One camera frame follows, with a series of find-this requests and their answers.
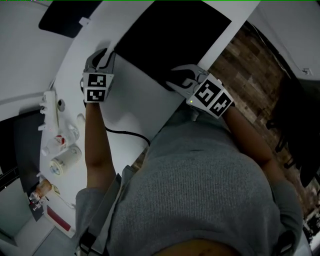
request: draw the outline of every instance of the bottle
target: bottle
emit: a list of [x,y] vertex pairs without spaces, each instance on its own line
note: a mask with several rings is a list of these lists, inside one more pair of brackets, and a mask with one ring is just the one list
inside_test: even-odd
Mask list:
[[72,145],[62,154],[54,157],[50,161],[50,171],[60,176],[65,174],[76,162],[80,160],[82,156],[80,148],[75,145]]
[[67,124],[67,131],[62,132],[54,138],[50,139],[47,145],[41,149],[41,153],[44,156],[49,154],[58,154],[66,147],[72,145],[79,139],[79,131],[71,123]]
[[43,198],[50,190],[52,189],[52,185],[49,182],[49,180],[44,179],[42,182],[40,182],[36,188],[35,191],[31,193],[29,196],[29,200],[33,203],[38,202],[41,198]]

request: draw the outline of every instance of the backpack strap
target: backpack strap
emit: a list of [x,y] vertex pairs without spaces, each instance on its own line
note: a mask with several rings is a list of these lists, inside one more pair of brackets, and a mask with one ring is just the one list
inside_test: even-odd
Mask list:
[[275,247],[275,255],[291,256],[294,253],[295,236],[291,230],[281,234]]
[[83,233],[79,241],[78,252],[81,256],[108,256],[106,249],[109,237],[109,228],[116,204],[125,185],[133,177],[134,169],[126,166],[122,171],[122,177],[117,174],[103,200],[93,216],[87,230]]

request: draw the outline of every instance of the black chair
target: black chair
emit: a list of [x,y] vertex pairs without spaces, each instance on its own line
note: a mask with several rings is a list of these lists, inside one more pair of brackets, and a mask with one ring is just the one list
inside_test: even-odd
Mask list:
[[278,128],[280,140],[275,151],[285,145],[291,159],[284,164],[300,170],[301,184],[306,187],[320,167],[320,125],[317,107],[307,98],[301,85],[288,77],[281,82],[282,92],[273,111],[274,118],[266,124],[267,129]]

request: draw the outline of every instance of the white surface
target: white surface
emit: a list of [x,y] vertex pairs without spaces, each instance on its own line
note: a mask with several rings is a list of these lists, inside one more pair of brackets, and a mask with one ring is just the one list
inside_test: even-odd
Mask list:
[[31,256],[55,226],[42,216],[37,222],[32,217],[14,237],[23,256]]
[[[320,80],[320,5],[316,1],[262,1],[249,17],[300,79]],[[311,68],[312,75],[301,70]]]
[[0,229],[15,236],[32,217],[20,179],[0,191]]
[[48,201],[46,200],[45,203],[43,204],[43,212],[44,212],[44,216],[58,229],[60,230],[64,235],[66,235],[68,238],[72,238],[75,233],[76,233],[76,230],[74,228],[70,228],[68,231],[65,230],[59,223],[57,223],[49,214],[48,214],[48,209],[47,209],[47,206],[48,206]]
[[310,247],[315,250],[320,245],[320,232],[318,232],[312,239]]
[[[77,115],[85,114],[80,80],[87,58],[96,50],[108,47],[110,53],[121,37],[146,10],[152,2],[104,1],[90,17],[90,23],[83,27],[68,50],[55,81],[58,99],[65,101],[64,116],[77,123]],[[233,24],[228,33],[222,36],[217,50],[215,45],[202,59],[201,66],[210,67],[243,22],[248,18],[258,2],[210,2],[211,6],[227,15]],[[107,100],[101,104],[105,125],[112,130],[130,131],[146,136],[150,140],[158,133],[174,113],[183,98],[177,93],[167,91],[141,70],[116,56],[114,83]],[[80,138],[76,145],[85,154],[85,133],[79,128]],[[42,132],[41,147],[46,145],[50,135]],[[108,132],[112,161],[117,173],[126,165],[131,165],[147,146],[141,138]],[[40,171],[60,190],[61,196],[69,203],[75,203],[76,194],[86,187],[87,170],[84,157],[64,176],[57,177],[49,171],[49,161],[53,156],[40,155]],[[57,196],[50,198],[48,205],[66,222],[75,228],[75,212],[69,209]]]
[[6,100],[29,107],[30,101],[16,97],[49,87],[72,43],[38,28],[46,9],[31,2],[0,2],[0,120],[17,115],[17,107],[11,109]]
[[5,256],[21,256],[21,255],[23,255],[23,253],[19,247],[14,246],[14,245],[6,242],[5,240],[2,240],[1,238],[0,238],[0,251]]
[[301,234],[300,242],[293,256],[312,256],[310,245],[304,232]]

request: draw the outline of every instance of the white wall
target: white wall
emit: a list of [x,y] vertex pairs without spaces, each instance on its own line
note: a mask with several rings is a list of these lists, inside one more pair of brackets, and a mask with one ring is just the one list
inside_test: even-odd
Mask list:
[[37,222],[33,217],[30,218],[14,237],[16,245],[23,252],[23,256],[33,255],[54,227],[44,215]]
[[20,179],[0,191],[0,229],[13,237],[32,217]]
[[33,2],[0,2],[0,121],[35,105],[35,95],[49,87],[72,43],[39,29],[46,10]]
[[[320,5],[261,1],[248,21],[277,48],[299,79],[320,80]],[[311,68],[313,76],[301,70]]]
[[76,244],[76,236],[70,239],[55,227],[33,256],[74,256]]
[[21,256],[23,255],[22,251],[19,249],[19,247],[11,244],[10,242],[6,242],[6,240],[3,240],[0,235],[0,251],[5,256]]

